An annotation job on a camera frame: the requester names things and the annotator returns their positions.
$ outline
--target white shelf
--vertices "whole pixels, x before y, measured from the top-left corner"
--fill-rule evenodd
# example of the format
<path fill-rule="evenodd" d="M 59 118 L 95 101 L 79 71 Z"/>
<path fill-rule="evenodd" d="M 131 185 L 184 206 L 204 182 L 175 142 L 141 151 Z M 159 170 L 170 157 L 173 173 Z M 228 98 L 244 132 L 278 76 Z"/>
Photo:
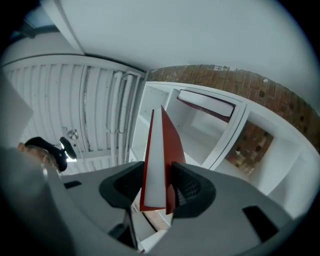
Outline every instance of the white shelf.
<path fill-rule="evenodd" d="M 133 149 L 130 148 L 130 152 L 129 152 L 129 163 L 131 162 L 137 162 L 139 161 L 136 154 L 134 153 Z"/>
<path fill-rule="evenodd" d="M 288 174 L 299 153 L 299 145 L 274 137 L 262 160 L 250 175 L 249 182 L 268 195 Z"/>
<path fill-rule="evenodd" d="M 306 213 L 319 188 L 320 165 L 298 157 L 289 173 L 268 195 L 293 218 Z"/>
<path fill-rule="evenodd" d="M 165 107 L 169 93 L 163 90 L 145 86 L 139 114 L 145 120 L 151 120 L 152 110 L 156 110 L 161 106 Z"/>
<path fill-rule="evenodd" d="M 138 115 L 138 118 L 148 127 L 150 127 L 150 121 L 151 121 L 151 118 L 150 119 L 146 119 L 144 118 L 142 115 Z"/>
<path fill-rule="evenodd" d="M 146 120 L 144 120 L 138 115 L 133 134 L 133 148 L 146 147 L 148 141 L 149 127 L 150 125 L 148 124 L 148 122 L 146 122 Z"/>
<path fill-rule="evenodd" d="M 173 213 L 166 214 L 166 209 L 160 209 L 160 210 L 155 210 L 161 218 L 169 225 L 171 226 L 172 218 L 174 216 Z"/>
<path fill-rule="evenodd" d="M 133 154 L 136 157 L 136 161 L 144 161 L 145 160 L 145 146 L 133 147 L 131 148 Z"/>
<path fill-rule="evenodd" d="M 179 133 L 186 162 L 201 166 L 228 123 L 179 101 L 179 93 L 179 90 L 172 90 L 165 110 Z"/>

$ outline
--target black plastic part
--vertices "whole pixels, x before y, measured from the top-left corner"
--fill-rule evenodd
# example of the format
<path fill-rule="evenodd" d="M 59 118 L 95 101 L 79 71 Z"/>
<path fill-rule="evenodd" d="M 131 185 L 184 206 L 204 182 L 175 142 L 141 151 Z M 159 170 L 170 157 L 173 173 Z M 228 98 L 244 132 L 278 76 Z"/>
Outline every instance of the black plastic part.
<path fill-rule="evenodd" d="M 276 226 L 268 219 L 258 206 L 249 206 L 243 208 L 242 211 L 250 221 L 262 243 L 278 232 Z"/>
<path fill-rule="evenodd" d="M 113 207 L 129 209 L 143 183 L 145 162 L 104 179 L 99 186 L 101 196 Z"/>
<path fill-rule="evenodd" d="M 129 210 L 126 211 L 123 223 L 116 225 L 108 234 L 117 241 L 135 250 L 138 249 L 131 212 Z"/>
<path fill-rule="evenodd" d="M 171 165 L 171 183 L 176 195 L 176 208 L 173 212 L 175 219 L 199 216 L 216 198 L 216 188 L 210 180 L 178 162 Z M 181 200 L 177 200 L 180 193 L 186 201 L 183 204 L 179 202 Z"/>
<path fill-rule="evenodd" d="M 65 154 L 65 151 L 55 147 L 54 145 L 50 144 L 43 138 L 33 137 L 29 139 L 24 145 L 36 146 L 38 148 L 48 151 L 56 160 L 56 163 L 58 164 L 58 169 L 60 172 L 63 172 L 64 170 L 67 169 L 68 163 L 67 163 L 67 156 Z"/>
<path fill-rule="evenodd" d="M 74 188 L 74 187 L 79 186 L 79 185 L 81 185 L 81 184 L 82 184 L 82 183 L 81 183 L 80 181 L 74 180 L 74 181 L 66 182 L 66 183 L 64 183 L 63 185 L 64 185 L 64 187 L 65 187 L 66 189 L 71 189 L 71 188 Z"/>
<path fill-rule="evenodd" d="M 70 144 L 69 140 L 67 140 L 65 137 L 61 137 L 60 138 L 60 142 L 63 144 L 64 146 L 64 151 L 68 154 L 68 156 L 71 159 L 77 159 L 77 154 L 74 151 L 72 145 Z"/>

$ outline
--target black mesh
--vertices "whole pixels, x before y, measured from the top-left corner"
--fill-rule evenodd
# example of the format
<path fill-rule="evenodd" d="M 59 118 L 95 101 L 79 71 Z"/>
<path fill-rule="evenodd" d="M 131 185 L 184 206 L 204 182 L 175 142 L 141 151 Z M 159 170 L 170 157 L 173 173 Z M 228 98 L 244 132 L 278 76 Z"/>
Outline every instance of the black mesh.
<path fill-rule="evenodd" d="M 179 205 L 192 201 L 199 194 L 199 181 L 185 172 L 180 172 L 173 183 L 176 186 Z"/>
<path fill-rule="evenodd" d="M 213 183 L 188 169 L 188 164 L 172 163 L 171 183 L 175 191 L 173 218 L 197 217 L 212 204 L 216 197 L 216 188 Z"/>
<path fill-rule="evenodd" d="M 99 185 L 99 192 L 111 206 L 130 209 L 142 186 L 143 175 L 144 162 L 137 162 L 105 178 Z"/>

